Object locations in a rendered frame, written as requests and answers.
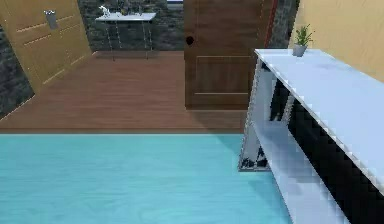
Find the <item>dark brown room door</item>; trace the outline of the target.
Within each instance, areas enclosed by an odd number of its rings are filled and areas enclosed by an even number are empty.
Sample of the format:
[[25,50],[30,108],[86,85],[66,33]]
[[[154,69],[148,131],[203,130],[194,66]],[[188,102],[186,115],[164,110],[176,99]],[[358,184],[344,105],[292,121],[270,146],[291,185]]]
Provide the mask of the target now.
[[[183,0],[185,106],[244,110],[256,63],[271,37],[278,0]],[[186,44],[192,36],[194,43]]]

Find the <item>white side table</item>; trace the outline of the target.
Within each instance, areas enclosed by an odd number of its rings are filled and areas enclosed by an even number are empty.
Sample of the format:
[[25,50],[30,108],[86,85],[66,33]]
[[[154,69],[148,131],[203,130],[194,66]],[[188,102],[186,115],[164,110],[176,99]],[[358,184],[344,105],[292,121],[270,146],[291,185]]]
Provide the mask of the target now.
[[[102,22],[107,24],[113,22],[115,24],[116,31],[119,31],[119,22],[140,22],[143,32],[143,41],[145,49],[145,58],[149,58],[149,53],[153,51],[152,33],[150,28],[145,28],[145,23],[151,24],[156,17],[156,13],[133,13],[131,15],[123,15],[120,12],[114,12],[109,14],[103,14],[95,19],[96,22]],[[120,33],[117,33],[119,48],[122,48],[122,42]]]

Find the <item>potted green plant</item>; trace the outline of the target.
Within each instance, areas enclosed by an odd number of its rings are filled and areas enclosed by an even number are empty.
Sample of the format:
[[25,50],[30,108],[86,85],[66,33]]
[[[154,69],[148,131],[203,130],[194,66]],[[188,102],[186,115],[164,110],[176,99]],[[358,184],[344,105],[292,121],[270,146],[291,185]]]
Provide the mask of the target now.
[[293,55],[296,57],[302,57],[308,47],[308,43],[312,41],[312,32],[309,31],[309,25],[298,28],[296,30]]

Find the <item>white shelf unit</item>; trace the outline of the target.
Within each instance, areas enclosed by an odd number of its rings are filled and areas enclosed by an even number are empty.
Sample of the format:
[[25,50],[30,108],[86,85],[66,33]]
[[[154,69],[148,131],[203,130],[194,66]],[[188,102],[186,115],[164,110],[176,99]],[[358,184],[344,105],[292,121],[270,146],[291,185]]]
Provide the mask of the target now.
[[292,224],[384,224],[384,83],[319,50],[258,49],[239,170]]

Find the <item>light wooden room door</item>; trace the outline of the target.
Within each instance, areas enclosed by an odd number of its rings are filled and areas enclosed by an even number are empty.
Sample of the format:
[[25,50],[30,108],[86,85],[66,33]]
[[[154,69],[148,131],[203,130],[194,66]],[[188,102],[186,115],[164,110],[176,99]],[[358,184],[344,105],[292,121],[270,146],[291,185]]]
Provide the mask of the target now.
[[[57,29],[45,10],[56,12]],[[0,25],[36,93],[91,55],[78,0],[0,0]]]

